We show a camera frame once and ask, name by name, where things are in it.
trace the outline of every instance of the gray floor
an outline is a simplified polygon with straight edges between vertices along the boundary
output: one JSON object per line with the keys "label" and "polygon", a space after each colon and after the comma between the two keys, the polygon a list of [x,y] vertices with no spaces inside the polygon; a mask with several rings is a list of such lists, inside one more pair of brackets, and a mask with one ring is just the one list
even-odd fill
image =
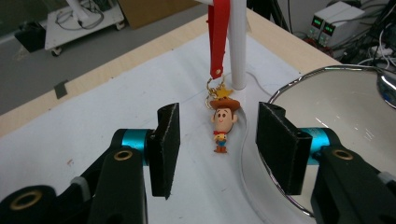
{"label": "gray floor", "polygon": [[136,30],[108,27],[65,45],[59,57],[43,49],[29,53],[11,38],[0,44],[0,115],[206,12],[207,6],[199,5]]}

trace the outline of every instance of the cardboard box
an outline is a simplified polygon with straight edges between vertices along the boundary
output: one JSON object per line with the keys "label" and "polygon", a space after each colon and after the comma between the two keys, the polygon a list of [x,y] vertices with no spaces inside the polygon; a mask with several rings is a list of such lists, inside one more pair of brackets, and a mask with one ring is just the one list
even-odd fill
{"label": "cardboard box", "polygon": [[201,3],[194,0],[118,0],[133,29],[158,21]]}

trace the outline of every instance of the electronic device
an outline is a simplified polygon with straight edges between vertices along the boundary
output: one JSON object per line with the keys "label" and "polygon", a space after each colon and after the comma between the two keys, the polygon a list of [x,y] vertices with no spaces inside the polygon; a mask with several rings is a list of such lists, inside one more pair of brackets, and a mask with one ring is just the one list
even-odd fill
{"label": "electronic device", "polygon": [[363,14],[363,10],[350,7],[327,19],[319,35],[319,44],[323,47],[332,47],[352,36],[356,32],[360,22],[356,19]]}
{"label": "electronic device", "polygon": [[351,6],[348,5],[347,3],[337,2],[329,7],[325,7],[322,10],[316,12],[314,14],[314,18],[312,19],[311,27],[308,30],[308,34],[307,34],[308,37],[318,40],[324,22],[327,19],[349,9],[350,7]]}

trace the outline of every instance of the red lanyard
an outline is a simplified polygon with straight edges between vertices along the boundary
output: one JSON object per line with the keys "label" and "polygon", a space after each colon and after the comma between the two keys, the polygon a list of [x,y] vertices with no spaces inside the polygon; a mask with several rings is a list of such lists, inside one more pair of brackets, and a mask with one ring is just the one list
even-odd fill
{"label": "red lanyard", "polygon": [[210,76],[216,79],[221,77],[223,73],[222,63],[230,19],[230,0],[213,0],[213,6],[209,6],[207,14],[210,40]]}

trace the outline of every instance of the doll face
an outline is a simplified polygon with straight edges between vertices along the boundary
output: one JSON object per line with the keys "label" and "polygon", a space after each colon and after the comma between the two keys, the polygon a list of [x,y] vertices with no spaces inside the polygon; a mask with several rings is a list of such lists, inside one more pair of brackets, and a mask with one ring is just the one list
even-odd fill
{"label": "doll face", "polygon": [[212,122],[215,123],[215,131],[229,132],[236,122],[236,115],[233,115],[229,108],[219,108],[212,117]]}

